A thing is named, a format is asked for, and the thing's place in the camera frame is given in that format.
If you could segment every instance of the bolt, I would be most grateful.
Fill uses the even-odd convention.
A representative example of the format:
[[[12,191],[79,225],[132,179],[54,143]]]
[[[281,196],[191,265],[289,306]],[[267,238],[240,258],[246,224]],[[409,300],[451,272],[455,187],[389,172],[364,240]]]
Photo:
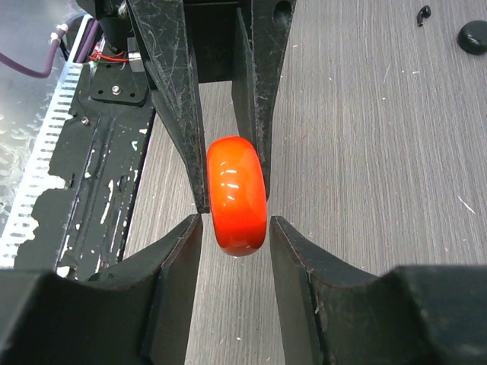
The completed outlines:
[[[120,90],[120,86],[118,86],[118,85],[113,85],[113,87],[112,87],[112,94],[113,94],[113,95],[119,95],[119,94],[120,94],[120,91],[121,91],[121,90]]]

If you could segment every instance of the table surface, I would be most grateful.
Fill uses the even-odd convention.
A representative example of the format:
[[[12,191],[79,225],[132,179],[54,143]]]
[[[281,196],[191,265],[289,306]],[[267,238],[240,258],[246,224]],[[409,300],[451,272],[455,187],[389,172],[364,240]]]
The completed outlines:
[[[274,116],[269,216],[375,274],[487,261],[487,57],[456,43],[482,0],[298,0]],[[237,134],[229,83],[201,85],[205,139]],[[194,213],[156,121],[127,255]],[[283,364],[269,244],[236,259],[205,232],[186,363]]]

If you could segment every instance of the orange bangle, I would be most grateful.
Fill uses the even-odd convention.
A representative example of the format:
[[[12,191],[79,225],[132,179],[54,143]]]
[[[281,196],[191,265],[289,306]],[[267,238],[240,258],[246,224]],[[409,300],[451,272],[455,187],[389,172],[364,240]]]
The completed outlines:
[[[207,165],[218,245],[232,256],[254,253],[267,230],[266,187],[255,148],[241,137],[218,139],[208,150]]]

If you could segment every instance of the metal bracket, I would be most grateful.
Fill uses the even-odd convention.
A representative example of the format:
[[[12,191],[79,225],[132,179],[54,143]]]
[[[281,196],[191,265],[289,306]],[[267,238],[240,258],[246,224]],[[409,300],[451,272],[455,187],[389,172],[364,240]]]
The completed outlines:
[[[123,257],[154,108],[101,103],[89,93],[86,65],[49,168],[66,187],[37,199],[39,227],[19,246],[14,268],[63,268],[61,275],[84,280]]]

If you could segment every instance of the black rubber cap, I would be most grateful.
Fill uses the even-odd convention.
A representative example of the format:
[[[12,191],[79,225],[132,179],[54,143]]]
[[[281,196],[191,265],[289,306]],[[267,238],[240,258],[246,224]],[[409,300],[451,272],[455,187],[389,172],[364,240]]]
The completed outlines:
[[[457,42],[465,52],[483,55],[487,52],[487,21],[470,21],[458,33]]]

